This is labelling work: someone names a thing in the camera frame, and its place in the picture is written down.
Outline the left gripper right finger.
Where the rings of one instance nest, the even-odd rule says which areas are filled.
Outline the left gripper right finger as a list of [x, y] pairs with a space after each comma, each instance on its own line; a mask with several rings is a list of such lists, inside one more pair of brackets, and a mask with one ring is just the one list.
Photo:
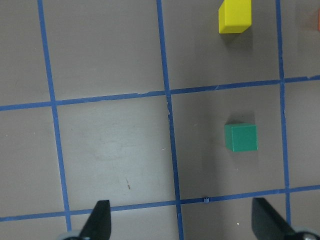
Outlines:
[[254, 197], [251, 229], [258, 240], [294, 240], [296, 232], [263, 197]]

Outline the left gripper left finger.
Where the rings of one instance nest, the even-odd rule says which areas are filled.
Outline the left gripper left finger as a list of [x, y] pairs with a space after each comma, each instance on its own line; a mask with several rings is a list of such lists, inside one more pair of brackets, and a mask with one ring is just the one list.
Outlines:
[[83, 226], [80, 240], [109, 240], [112, 232], [111, 206], [109, 200], [99, 200]]

